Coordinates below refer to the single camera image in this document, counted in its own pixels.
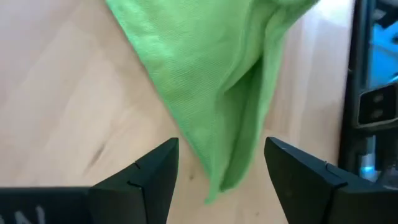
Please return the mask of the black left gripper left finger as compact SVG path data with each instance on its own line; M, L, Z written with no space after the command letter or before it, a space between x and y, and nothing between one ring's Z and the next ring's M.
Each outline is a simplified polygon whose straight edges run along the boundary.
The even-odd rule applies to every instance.
M170 138L88 192L93 223L166 224L178 174L178 138Z

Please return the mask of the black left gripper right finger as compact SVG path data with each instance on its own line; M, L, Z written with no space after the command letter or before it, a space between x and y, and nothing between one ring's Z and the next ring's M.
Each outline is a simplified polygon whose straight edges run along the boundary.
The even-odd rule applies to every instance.
M266 138L264 158L289 223L357 223L348 203L335 194L353 175L275 137Z

